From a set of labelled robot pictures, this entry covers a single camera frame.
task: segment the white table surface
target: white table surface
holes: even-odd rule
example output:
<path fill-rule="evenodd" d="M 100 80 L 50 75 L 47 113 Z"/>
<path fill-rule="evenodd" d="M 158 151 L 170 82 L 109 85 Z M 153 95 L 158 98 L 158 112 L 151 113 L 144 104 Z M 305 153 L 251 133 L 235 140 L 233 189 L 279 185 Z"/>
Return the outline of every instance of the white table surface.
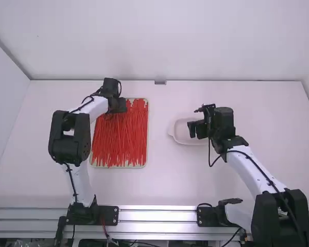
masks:
<path fill-rule="evenodd" d="M 79 105 L 100 87 L 94 81 L 33 81 L 0 163 L 0 206 L 58 207 L 70 199 L 60 165 L 47 151 L 55 110 Z M 149 100 L 148 161 L 139 169 L 88 166 L 99 204 L 197 205 L 251 195 L 222 161 L 208 167 L 208 148 L 177 144 L 170 121 L 202 103 L 231 107 L 236 133 L 290 189 L 309 200 L 309 101 L 301 82 L 123 81 L 122 96 Z"/>

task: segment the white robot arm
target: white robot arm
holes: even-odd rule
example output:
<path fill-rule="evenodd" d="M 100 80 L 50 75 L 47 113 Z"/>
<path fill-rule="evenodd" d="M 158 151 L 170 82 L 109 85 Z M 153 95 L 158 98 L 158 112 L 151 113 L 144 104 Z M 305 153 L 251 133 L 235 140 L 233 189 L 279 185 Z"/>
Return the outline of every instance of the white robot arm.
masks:
<path fill-rule="evenodd" d="M 203 112 L 204 119 L 187 123 L 190 137 L 208 138 L 219 154 L 214 163 L 220 157 L 228 163 L 255 199 L 250 210 L 238 198 L 219 201 L 215 208 L 198 207 L 198 225 L 213 226 L 213 219 L 217 219 L 221 225 L 238 225 L 251 232 L 259 246 L 309 246 L 306 196 L 298 189 L 289 190 L 272 176 L 255 157 L 244 138 L 235 135 L 233 110 L 210 104 L 195 112 Z"/>
<path fill-rule="evenodd" d="M 68 182 L 72 184 L 71 205 L 81 203 L 88 208 L 94 202 L 95 195 L 87 173 L 87 158 L 91 150 L 90 124 L 102 114 L 127 110 L 120 91 L 119 81 L 105 78 L 103 86 L 87 96 L 80 106 L 53 114 L 48 150 L 53 160 L 63 165 Z M 73 130 L 73 135 L 68 134 L 70 130 Z"/>
<path fill-rule="evenodd" d="M 99 95 L 85 99 L 85 103 L 82 103 L 76 108 L 70 109 L 68 112 L 73 112 L 74 114 L 89 114 L 89 122 L 91 124 L 100 115 L 106 114 L 109 110 L 108 99 Z M 88 160 L 82 161 L 79 166 L 75 166 L 75 164 L 68 164 L 66 167 L 62 166 L 64 171 L 70 170 L 71 173 L 67 171 L 65 172 L 65 176 L 69 183 L 73 181 L 74 186 L 70 186 L 69 188 L 73 195 L 77 195 L 76 198 L 72 198 L 71 204 L 78 202 L 82 203 L 85 207 L 90 207 L 94 200 L 95 194 L 90 184 L 87 167 Z"/>

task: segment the black cable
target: black cable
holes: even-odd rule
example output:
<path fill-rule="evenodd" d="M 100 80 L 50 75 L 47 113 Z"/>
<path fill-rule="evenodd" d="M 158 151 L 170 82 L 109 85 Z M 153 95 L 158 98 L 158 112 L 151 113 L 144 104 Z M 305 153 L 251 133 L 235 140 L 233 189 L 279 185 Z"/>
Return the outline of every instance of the black cable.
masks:
<path fill-rule="evenodd" d="M 122 83 L 120 81 L 118 81 L 118 84 L 120 86 L 120 91 L 118 93 L 118 98 L 120 97 L 120 94 L 122 94 Z"/>
<path fill-rule="evenodd" d="M 209 166 L 210 166 L 210 167 L 213 167 L 214 164 L 218 161 L 219 158 L 221 158 L 221 155 L 219 155 L 219 156 L 213 161 L 212 164 L 211 164 L 211 161 L 210 161 L 210 159 L 209 159 L 209 160 L 208 160 Z"/>
<path fill-rule="evenodd" d="M 76 225 L 73 225 L 72 241 L 74 241 L 75 232 L 76 232 Z"/>
<path fill-rule="evenodd" d="M 206 203 L 206 202 L 203 202 L 203 203 L 200 203 L 200 204 L 198 204 L 198 206 L 197 206 L 197 208 L 199 207 L 199 206 L 208 206 L 208 207 L 213 207 L 211 204 L 209 204 L 209 203 Z"/>
<path fill-rule="evenodd" d="M 232 237 L 228 240 L 228 242 L 226 242 L 224 245 L 222 245 L 221 247 L 225 247 L 228 245 L 228 243 L 230 243 L 232 241 L 232 239 L 237 235 L 237 233 L 242 229 L 242 227 L 239 227 L 238 230 L 232 235 Z"/>
<path fill-rule="evenodd" d="M 136 239 L 133 243 L 131 243 L 130 245 L 128 245 L 127 247 L 132 247 L 132 246 L 136 243 L 136 241 L 137 241 L 137 239 Z"/>
<path fill-rule="evenodd" d="M 123 240 L 121 242 L 125 242 L 125 243 L 134 243 L 135 244 L 135 241 L 134 242 L 131 242 L 131 241 L 126 241 L 126 240 Z M 136 243 L 140 243 L 140 244 L 144 244 L 144 245 L 148 245 L 148 246 L 152 246 L 152 247 L 160 247 L 158 245 L 155 245 L 155 244 L 152 244 L 152 243 L 146 243 L 146 242 L 136 242 Z"/>
<path fill-rule="evenodd" d="M 77 203 L 78 202 L 78 194 L 77 194 L 77 191 L 76 191 L 76 187 L 74 185 L 74 182 L 73 182 L 73 178 L 72 178 L 72 169 L 70 168 L 70 166 L 67 164 L 67 163 L 64 163 L 67 167 L 66 169 L 66 172 L 68 172 L 68 175 L 70 177 L 70 181 L 71 181 L 71 184 L 72 184 L 72 190 L 73 190 L 73 196 L 75 198 L 75 202 Z"/>
<path fill-rule="evenodd" d="M 290 217 L 290 219 L 292 220 L 297 232 L 298 232 L 298 235 L 299 235 L 299 238 L 301 240 L 301 242 L 303 243 L 303 245 L 305 245 L 305 240 L 303 238 L 303 235 L 301 233 L 301 229 L 300 229 L 300 226 L 291 210 L 291 208 L 289 207 L 289 205 L 287 204 L 287 202 L 285 201 L 284 197 L 282 196 L 281 192 L 278 190 L 278 188 L 276 187 L 276 185 L 274 184 L 274 182 L 267 176 L 267 174 L 259 167 L 259 165 L 252 159 L 252 157 L 250 157 L 248 154 L 242 152 L 242 151 L 239 151 L 239 150 L 228 150 L 226 153 L 240 153 L 240 154 L 243 154 L 247 159 L 249 159 L 253 165 L 256 166 L 256 168 L 260 171 L 260 173 L 264 176 L 264 178 L 268 181 L 269 185 L 271 185 L 274 190 L 277 192 L 278 194 L 278 197 L 279 199 L 283 202 L 287 212 L 288 212 L 288 216 Z M 219 155 L 215 161 L 210 164 L 210 167 L 212 167 L 215 162 L 217 162 L 217 160 L 221 157 L 221 155 Z"/>

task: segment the white bowl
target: white bowl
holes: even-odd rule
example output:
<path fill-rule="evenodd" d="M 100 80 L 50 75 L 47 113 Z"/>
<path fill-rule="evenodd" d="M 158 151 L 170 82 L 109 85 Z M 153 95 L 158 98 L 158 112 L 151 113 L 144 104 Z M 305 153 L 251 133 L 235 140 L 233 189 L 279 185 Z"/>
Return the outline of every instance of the white bowl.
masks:
<path fill-rule="evenodd" d="M 208 139 L 198 139 L 190 138 L 189 128 L 187 127 L 187 122 L 200 120 L 197 117 L 190 116 L 180 116 L 173 120 L 168 128 L 168 134 L 173 137 L 173 139 L 183 145 L 193 145 L 193 146 L 208 146 Z"/>

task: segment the red sticks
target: red sticks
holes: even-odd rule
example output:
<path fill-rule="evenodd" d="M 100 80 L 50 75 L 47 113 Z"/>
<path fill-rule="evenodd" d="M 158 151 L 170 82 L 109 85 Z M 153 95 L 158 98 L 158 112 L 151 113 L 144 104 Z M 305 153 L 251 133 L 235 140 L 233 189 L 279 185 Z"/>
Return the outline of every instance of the red sticks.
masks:
<path fill-rule="evenodd" d="M 148 103 L 126 100 L 127 112 L 107 114 L 96 120 L 92 160 L 96 166 L 144 166 L 147 157 Z"/>

